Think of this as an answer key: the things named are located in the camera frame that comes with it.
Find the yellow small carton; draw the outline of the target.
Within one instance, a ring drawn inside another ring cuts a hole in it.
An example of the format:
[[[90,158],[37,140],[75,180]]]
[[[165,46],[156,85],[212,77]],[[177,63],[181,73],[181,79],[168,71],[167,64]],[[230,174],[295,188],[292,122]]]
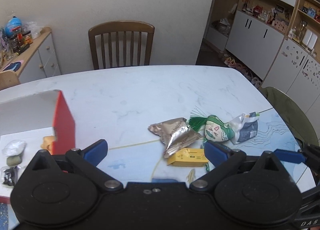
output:
[[[167,159],[168,166],[203,167],[209,160],[204,155],[204,149],[184,148],[172,154]]]

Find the olive green chair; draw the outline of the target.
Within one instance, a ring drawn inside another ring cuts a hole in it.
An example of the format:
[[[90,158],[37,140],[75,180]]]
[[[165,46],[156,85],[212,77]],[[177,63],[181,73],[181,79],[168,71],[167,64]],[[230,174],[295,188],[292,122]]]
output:
[[[274,87],[259,88],[259,91],[283,119],[300,147],[319,146],[312,124],[289,96]]]

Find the blue round mouse pad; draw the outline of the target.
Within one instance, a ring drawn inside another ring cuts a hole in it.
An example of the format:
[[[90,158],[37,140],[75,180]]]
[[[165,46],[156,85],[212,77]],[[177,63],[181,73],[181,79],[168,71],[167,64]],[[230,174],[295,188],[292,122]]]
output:
[[[3,71],[13,71],[16,72],[20,69],[21,65],[23,64],[23,61],[16,61],[12,62],[9,65],[7,65]]]

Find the blue globe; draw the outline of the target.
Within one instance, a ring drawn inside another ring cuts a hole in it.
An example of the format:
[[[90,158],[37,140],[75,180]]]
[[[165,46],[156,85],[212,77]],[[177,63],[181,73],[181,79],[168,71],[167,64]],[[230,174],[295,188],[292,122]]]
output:
[[[17,28],[17,27],[21,27],[21,26],[22,26],[22,21],[18,17],[14,16],[5,25],[5,28],[4,28],[5,34],[7,36],[12,36],[13,35],[13,29]]]

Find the white and blue pouch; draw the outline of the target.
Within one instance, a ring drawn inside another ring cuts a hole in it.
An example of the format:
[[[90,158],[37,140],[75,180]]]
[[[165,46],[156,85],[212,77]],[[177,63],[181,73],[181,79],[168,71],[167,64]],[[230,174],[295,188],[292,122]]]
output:
[[[234,136],[231,139],[233,144],[243,143],[257,135],[258,120],[260,114],[252,112],[243,113],[228,122],[228,126],[233,130]]]

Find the green tasseled fabric sachet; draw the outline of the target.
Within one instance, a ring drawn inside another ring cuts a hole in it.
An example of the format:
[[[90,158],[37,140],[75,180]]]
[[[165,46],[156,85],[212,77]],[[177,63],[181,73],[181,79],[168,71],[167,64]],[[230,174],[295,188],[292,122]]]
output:
[[[231,140],[235,135],[228,123],[223,122],[216,115],[206,115],[197,107],[191,112],[188,125],[196,132],[203,129],[202,149],[208,141],[223,143]]]

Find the yellow pig toy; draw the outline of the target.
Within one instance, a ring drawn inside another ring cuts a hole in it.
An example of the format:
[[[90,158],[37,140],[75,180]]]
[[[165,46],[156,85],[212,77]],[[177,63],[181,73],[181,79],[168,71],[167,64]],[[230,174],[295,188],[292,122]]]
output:
[[[41,149],[47,150],[51,155],[55,155],[55,136],[45,136],[43,137]]]

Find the olive green soap bar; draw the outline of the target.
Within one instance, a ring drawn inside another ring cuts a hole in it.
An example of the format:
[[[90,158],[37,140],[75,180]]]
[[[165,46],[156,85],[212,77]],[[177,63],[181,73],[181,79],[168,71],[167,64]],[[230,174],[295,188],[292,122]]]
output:
[[[7,157],[7,166],[17,166],[22,162],[22,155],[15,155]]]

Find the white wrapped packet in box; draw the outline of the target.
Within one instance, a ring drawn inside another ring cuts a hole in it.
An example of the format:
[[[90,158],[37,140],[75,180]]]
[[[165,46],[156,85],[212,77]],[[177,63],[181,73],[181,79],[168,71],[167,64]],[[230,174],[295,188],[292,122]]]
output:
[[[18,156],[24,152],[27,143],[23,140],[12,140],[2,150],[3,155],[7,157]]]

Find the white shelving cabinet unit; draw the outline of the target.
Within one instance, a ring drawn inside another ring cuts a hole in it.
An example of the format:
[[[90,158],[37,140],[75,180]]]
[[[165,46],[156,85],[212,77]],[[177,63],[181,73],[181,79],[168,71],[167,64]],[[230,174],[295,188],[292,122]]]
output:
[[[291,97],[310,117],[319,114],[319,28],[304,0],[213,0],[204,40],[229,53],[263,87]]]

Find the silver foil snack packet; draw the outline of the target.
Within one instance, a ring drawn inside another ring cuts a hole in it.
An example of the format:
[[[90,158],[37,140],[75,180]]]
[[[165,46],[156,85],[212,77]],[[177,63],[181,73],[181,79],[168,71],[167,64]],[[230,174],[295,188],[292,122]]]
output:
[[[165,145],[164,158],[169,158],[201,138],[201,135],[193,130],[183,117],[151,124],[148,130],[159,136],[160,141]]]

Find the dark glass jar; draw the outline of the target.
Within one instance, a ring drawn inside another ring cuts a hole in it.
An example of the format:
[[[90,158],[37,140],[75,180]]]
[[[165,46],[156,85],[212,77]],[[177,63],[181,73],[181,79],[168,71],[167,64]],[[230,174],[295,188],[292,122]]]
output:
[[[16,53],[20,50],[20,40],[17,35],[12,35],[9,37],[11,49],[13,53]]]

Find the brown wooden chair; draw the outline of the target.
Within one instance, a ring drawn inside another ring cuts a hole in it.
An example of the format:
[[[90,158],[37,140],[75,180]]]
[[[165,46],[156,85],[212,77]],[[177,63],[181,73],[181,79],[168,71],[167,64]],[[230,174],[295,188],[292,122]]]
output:
[[[153,25],[141,21],[112,21],[90,28],[93,68],[148,66],[154,33]]]

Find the black yellow screwdriver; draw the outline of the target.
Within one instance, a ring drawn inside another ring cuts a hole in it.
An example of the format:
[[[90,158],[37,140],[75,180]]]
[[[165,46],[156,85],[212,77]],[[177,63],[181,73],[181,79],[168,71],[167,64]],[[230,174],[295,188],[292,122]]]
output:
[[[20,49],[16,52],[17,55],[22,54],[25,52],[27,49],[29,49],[30,45],[29,44],[24,44],[20,47]]]

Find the orange labelled jar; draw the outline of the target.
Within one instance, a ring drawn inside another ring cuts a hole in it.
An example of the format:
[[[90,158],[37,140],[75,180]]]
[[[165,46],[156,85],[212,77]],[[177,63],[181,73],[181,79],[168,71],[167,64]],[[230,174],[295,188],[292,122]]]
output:
[[[32,44],[33,43],[33,38],[32,38],[30,30],[23,32],[22,35],[23,35],[24,44]]]

